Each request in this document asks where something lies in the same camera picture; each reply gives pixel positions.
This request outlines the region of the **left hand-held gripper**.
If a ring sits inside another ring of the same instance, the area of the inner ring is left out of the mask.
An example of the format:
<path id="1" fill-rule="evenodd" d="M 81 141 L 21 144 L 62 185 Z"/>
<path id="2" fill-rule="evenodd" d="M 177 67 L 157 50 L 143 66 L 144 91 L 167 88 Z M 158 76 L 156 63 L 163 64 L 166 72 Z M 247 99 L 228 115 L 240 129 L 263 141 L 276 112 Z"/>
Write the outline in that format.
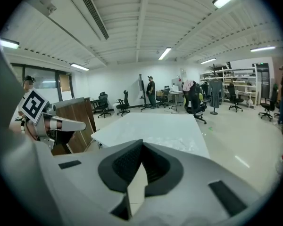
<path id="1" fill-rule="evenodd" d="M 27 131 L 49 148 L 68 144 L 75 134 L 74 131 L 86 129 L 84 122 L 57 117 L 55 105 L 49 103 L 35 89 L 23 97 L 20 109 L 25 115 L 25 124 L 29 124 Z"/>

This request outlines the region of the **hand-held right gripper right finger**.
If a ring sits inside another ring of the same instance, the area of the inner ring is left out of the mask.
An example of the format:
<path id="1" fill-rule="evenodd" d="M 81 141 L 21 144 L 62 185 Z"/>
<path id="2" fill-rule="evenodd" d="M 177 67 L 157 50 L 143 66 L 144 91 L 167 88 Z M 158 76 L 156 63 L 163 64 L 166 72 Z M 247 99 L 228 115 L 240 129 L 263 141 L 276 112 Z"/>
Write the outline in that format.
<path id="1" fill-rule="evenodd" d="M 157 153 L 164 175 L 145 188 L 138 226 L 241 226 L 260 194 L 218 163 L 191 153 L 144 143 Z"/>

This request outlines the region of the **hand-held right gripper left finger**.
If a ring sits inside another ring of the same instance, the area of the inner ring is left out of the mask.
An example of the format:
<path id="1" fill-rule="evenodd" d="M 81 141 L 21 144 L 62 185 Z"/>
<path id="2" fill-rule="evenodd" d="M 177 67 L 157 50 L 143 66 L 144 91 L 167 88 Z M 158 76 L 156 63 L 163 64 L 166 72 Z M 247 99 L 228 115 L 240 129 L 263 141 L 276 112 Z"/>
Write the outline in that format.
<path id="1" fill-rule="evenodd" d="M 38 186 L 34 212 L 48 226 L 142 226 L 127 194 L 140 164 L 123 162 L 139 156 L 142 140 L 98 152 L 53 156 L 42 142 L 34 145 Z"/>

